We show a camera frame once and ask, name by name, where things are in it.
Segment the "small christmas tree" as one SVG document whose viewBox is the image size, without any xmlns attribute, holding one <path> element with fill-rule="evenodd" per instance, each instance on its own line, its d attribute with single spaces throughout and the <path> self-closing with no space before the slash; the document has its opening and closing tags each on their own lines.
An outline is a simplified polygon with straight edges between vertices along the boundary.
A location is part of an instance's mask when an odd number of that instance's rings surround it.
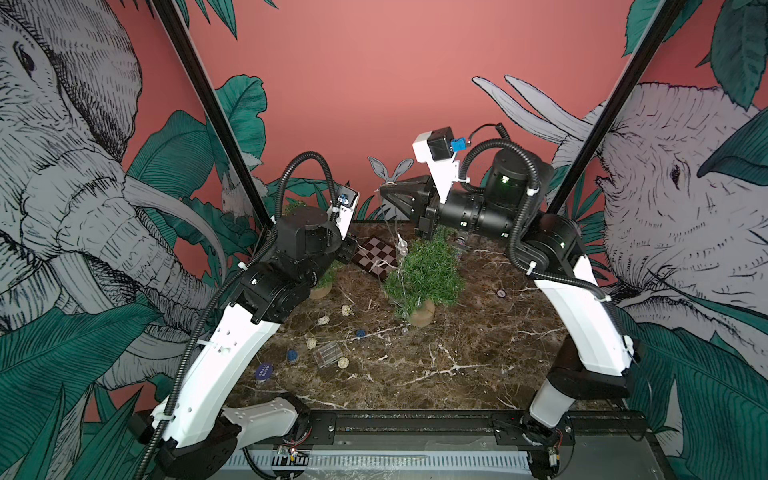
<svg viewBox="0 0 768 480">
<path fill-rule="evenodd" d="M 439 227 L 431 240 L 411 242 L 400 266 L 383 283 L 397 316 L 414 327 L 431 323 L 437 306 L 455 306 L 464 291 L 456 249 L 450 243 L 454 235 L 454 230 Z"/>
<path fill-rule="evenodd" d="M 283 216 L 292 215 L 297 209 L 306 207 L 307 204 L 301 200 L 288 199 L 283 209 Z M 321 300 L 328 296 L 335 284 L 339 272 L 345 267 L 344 263 L 335 260 L 314 288 L 311 289 L 310 299 Z"/>
</svg>

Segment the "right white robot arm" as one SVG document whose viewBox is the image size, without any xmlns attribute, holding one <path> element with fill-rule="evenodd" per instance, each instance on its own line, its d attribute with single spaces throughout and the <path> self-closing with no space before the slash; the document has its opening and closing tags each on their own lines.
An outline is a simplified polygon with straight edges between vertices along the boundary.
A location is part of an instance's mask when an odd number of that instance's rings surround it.
<svg viewBox="0 0 768 480">
<path fill-rule="evenodd" d="M 576 224 L 540 210 L 541 183 L 504 176 L 478 191 L 439 194 L 429 176 L 380 190 L 423 239 L 438 228 L 503 242 L 511 265 L 533 280 L 555 308 L 567 336 L 518 429 L 533 445 L 551 445 L 577 400 L 626 398 L 637 359 L 635 341 L 617 324 L 609 296 L 597 285 Z"/>
</svg>

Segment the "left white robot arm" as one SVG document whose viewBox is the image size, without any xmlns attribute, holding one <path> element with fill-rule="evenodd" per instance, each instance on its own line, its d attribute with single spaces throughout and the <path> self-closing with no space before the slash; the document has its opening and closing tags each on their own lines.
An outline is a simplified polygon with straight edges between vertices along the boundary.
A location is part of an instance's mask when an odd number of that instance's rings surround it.
<svg viewBox="0 0 768 480">
<path fill-rule="evenodd" d="M 302 207 L 277 220 L 264 252 L 240 267 L 218 326 L 195 361 L 182 361 L 171 394 L 130 421 L 146 449 L 137 479 L 207 479 L 239 449 L 266 439 L 296 445 L 311 431 L 309 408 L 291 394 L 251 407 L 224 403 L 253 357 L 310 296 L 334 261 L 347 263 L 356 242 L 354 210 Z"/>
</svg>

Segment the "brown checkered chess board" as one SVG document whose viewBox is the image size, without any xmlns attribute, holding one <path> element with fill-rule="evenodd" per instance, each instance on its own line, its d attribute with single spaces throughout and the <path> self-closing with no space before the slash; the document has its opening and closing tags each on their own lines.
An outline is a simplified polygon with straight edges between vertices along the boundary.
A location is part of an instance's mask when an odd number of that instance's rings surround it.
<svg viewBox="0 0 768 480">
<path fill-rule="evenodd" d="M 380 282 L 385 282 L 389 274 L 398 268 L 397 252 L 391 244 L 372 236 L 358 244 L 352 263 Z"/>
</svg>

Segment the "clear battery box left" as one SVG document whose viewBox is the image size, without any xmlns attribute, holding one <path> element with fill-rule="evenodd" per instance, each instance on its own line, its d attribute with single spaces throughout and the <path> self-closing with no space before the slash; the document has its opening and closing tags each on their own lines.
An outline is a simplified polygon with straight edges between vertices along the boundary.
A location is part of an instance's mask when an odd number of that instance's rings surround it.
<svg viewBox="0 0 768 480">
<path fill-rule="evenodd" d="M 322 369 L 335 365 L 343 356 L 341 347 L 336 342 L 329 342 L 315 348 L 313 357 L 317 366 Z"/>
</svg>

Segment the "dark blue round lid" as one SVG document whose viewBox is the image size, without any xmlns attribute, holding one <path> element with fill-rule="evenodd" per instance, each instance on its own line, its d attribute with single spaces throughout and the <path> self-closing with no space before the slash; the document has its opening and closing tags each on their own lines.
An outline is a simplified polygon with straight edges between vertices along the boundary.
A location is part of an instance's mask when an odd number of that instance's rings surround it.
<svg viewBox="0 0 768 480">
<path fill-rule="evenodd" d="M 266 382 L 272 378 L 274 367 L 272 363 L 261 363 L 255 370 L 254 378 L 257 382 Z"/>
</svg>

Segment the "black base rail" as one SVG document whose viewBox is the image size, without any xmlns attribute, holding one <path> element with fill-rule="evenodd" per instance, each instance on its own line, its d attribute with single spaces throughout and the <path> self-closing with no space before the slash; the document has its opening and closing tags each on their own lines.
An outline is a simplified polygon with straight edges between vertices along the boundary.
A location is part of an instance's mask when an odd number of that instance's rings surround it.
<svg viewBox="0 0 768 480">
<path fill-rule="evenodd" d="M 309 414 L 309 445 L 332 445 L 344 436 L 373 440 L 405 436 L 489 437 L 497 446 L 530 449 L 520 410 L 320 410 Z"/>
</svg>

